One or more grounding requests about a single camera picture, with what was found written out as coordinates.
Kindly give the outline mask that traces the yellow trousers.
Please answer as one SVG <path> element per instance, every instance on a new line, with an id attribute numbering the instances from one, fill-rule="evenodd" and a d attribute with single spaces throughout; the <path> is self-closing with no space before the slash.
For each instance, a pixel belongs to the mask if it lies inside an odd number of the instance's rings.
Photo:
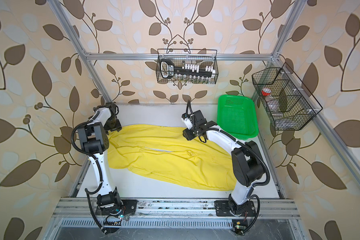
<path id="1" fill-rule="evenodd" d="M 108 136 L 113 169 L 198 190 L 232 191 L 231 154 L 212 141 L 188 141 L 183 128 L 131 125 Z"/>

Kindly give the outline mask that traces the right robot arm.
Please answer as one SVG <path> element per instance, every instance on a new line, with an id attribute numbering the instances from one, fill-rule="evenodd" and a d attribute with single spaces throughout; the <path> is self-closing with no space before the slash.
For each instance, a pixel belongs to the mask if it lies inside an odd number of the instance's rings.
<path id="1" fill-rule="evenodd" d="M 242 215 L 249 201 L 254 198 L 255 188 L 266 186 L 271 180 L 269 168 L 258 145 L 254 141 L 243 142 L 221 129 L 214 121 L 208 122 L 201 111 L 194 112 L 187 108 L 182 121 L 186 125 L 183 136 L 188 141 L 199 138 L 206 143 L 210 140 L 231 155 L 237 183 L 229 195 L 228 206 L 232 215 Z"/>

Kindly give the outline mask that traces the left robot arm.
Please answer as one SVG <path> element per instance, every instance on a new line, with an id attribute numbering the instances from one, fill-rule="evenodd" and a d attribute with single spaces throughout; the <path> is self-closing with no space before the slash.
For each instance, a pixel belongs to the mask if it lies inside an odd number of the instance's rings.
<path id="1" fill-rule="evenodd" d="M 94 115 L 88 121 L 78 124 L 71 133 L 74 149 L 89 157 L 97 180 L 95 190 L 85 189 L 87 198 L 95 196 L 98 208 L 109 215 L 120 215 L 124 205 L 111 177 L 108 164 L 109 132 L 122 129 L 117 118 L 119 108 L 114 102 L 94 108 Z"/>

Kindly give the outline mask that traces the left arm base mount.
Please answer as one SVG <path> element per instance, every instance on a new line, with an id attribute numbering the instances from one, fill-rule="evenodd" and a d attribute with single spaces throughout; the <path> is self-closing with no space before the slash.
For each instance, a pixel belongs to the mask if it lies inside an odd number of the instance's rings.
<path id="1" fill-rule="evenodd" d="M 109 204 L 97 207 L 95 215 L 97 216 L 119 216 L 134 214 L 137 210 L 138 200 L 123 199 L 122 204 Z"/>

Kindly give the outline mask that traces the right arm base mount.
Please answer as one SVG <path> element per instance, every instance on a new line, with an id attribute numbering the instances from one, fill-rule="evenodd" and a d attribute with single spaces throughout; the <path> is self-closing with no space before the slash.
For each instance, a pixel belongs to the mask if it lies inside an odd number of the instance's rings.
<path id="1" fill-rule="evenodd" d="M 248 201 L 242 205 L 237 205 L 230 200 L 216 200 L 214 202 L 216 215 L 218 217 L 254 217 L 256 208 L 252 201 Z"/>

